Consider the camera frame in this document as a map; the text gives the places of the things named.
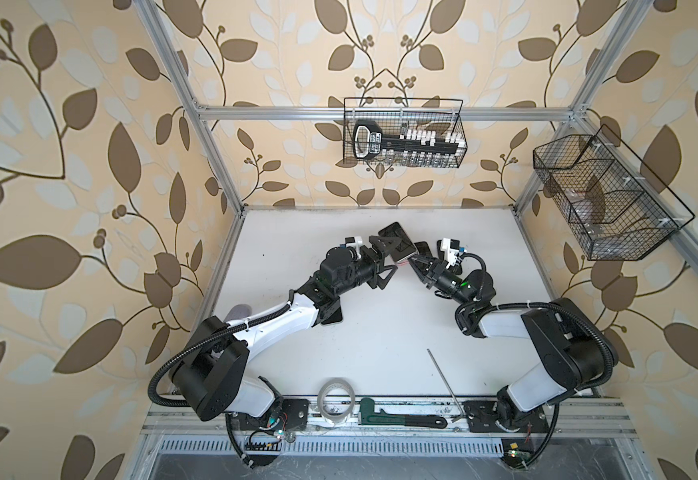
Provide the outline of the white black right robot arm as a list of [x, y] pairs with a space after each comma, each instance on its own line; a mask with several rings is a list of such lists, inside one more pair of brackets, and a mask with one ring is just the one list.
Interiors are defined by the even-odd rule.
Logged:
[[496, 290], [486, 262], [469, 252], [457, 258], [474, 259], [480, 267], [462, 278], [446, 259], [416, 254], [409, 265], [426, 288], [458, 303], [454, 320], [463, 335], [531, 342], [539, 362], [499, 390], [492, 414], [497, 427], [514, 433], [525, 428], [534, 414], [541, 414], [544, 406], [553, 408], [548, 431], [533, 451], [511, 447], [502, 458], [512, 470], [528, 470], [551, 442], [560, 403], [607, 383], [619, 361], [618, 353], [573, 301], [560, 297], [549, 302], [494, 304]]

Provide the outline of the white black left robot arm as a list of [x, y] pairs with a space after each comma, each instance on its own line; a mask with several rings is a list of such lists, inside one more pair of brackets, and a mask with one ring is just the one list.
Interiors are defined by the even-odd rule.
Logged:
[[340, 297], [363, 284], [384, 289], [397, 268], [386, 262], [400, 245], [395, 237], [372, 236], [367, 242], [348, 237], [327, 251], [319, 268], [284, 303], [240, 318], [211, 316], [196, 328], [186, 346], [154, 373], [147, 386], [149, 400], [162, 407], [191, 408], [202, 421], [246, 415], [256, 433], [280, 438], [288, 415], [283, 397], [264, 377], [246, 373], [248, 363], [287, 336], [320, 324], [342, 321]]

